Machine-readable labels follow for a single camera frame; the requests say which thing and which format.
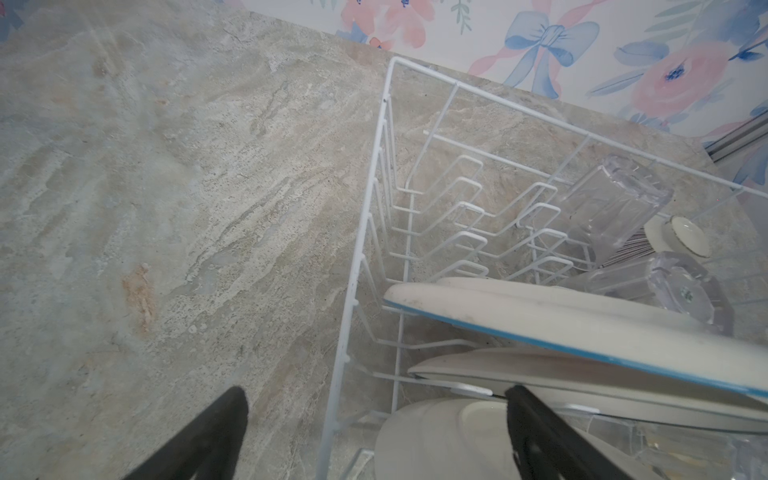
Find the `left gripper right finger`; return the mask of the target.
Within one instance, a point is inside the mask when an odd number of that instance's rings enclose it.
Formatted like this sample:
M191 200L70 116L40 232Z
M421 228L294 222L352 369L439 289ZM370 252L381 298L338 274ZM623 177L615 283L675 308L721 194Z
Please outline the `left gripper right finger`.
M535 479L627 479L559 415L522 385L505 392L506 422L520 477Z

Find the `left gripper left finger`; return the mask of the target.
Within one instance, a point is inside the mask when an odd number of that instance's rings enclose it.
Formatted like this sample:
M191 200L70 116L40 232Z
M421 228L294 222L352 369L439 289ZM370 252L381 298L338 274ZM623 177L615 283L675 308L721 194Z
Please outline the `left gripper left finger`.
M248 426L245 391L233 386L131 471L129 479L231 479Z

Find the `white plate dark rim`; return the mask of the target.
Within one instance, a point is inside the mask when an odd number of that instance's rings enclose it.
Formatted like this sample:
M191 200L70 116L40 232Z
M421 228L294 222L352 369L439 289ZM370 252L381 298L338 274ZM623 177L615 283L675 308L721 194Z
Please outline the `white plate dark rim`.
M441 355L408 373L488 389L523 385L551 409L741 434L767 432L767 404L744 394L574 355L489 348Z

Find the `white plate watermelon pattern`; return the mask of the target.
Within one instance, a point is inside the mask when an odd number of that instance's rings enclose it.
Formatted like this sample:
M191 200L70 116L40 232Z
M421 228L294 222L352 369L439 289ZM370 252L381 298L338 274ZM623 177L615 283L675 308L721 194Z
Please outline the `white plate watermelon pattern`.
M432 399L408 405L381 427L377 479L518 479L506 405Z

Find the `white wire dish rack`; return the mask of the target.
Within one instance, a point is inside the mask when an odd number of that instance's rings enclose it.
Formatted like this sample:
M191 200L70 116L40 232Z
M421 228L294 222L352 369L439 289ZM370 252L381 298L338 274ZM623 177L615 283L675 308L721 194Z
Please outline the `white wire dish rack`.
M767 196L724 179L706 154L659 156L402 57L389 61L376 120L317 478L330 477L346 431L340 408L348 372L364 352L355 339L364 315L394 330L368 345L386 360L380 413L400 403L405 355L439 348L424 321L384 303L385 289L454 274L551 285L592 266L583 242L526 220L549 211L556 193L610 154L673 185L661 216L685 214L704 228L738 337L766 341L767 249L748 203L764 206Z

